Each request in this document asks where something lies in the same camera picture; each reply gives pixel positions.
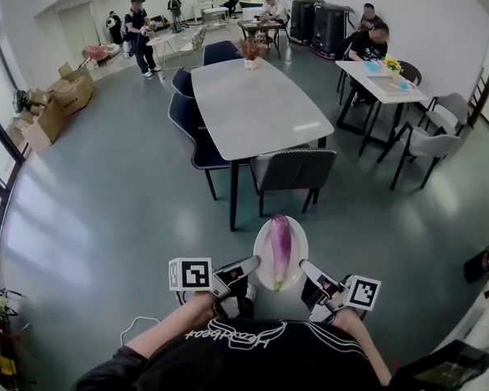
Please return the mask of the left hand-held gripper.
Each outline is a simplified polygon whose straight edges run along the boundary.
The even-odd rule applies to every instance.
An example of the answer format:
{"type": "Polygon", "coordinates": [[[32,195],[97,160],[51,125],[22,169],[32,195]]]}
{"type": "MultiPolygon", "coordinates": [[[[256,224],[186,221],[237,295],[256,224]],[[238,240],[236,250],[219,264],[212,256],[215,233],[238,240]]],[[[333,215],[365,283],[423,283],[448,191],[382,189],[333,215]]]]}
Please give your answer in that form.
{"type": "Polygon", "coordinates": [[[215,298],[215,314],[225,318],[240,313],[239,298],[248,288],[248,277],[261,265],[260,256],[253,255],[214,269],[212,260],[176,258],[169,261],[169,286],[177,301],[184,305],[186,292],[210,292],[215,298]]]}

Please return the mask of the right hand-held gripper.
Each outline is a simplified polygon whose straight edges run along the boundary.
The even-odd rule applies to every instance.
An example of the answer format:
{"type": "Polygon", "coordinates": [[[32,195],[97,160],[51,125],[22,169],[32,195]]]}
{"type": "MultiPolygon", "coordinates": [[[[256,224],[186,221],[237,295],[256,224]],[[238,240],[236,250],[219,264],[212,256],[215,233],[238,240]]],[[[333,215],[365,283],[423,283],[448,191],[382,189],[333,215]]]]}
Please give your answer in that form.
{"type": "Polygon", "coordinates": [[[301,299],[310,311],[311,322],[331,323],[345,308],[353,309],[363,320],[373,310],[381,282],[357,275],[339,282],[307,259],[302,259],[299,267],[307,277],[301,299]]]}

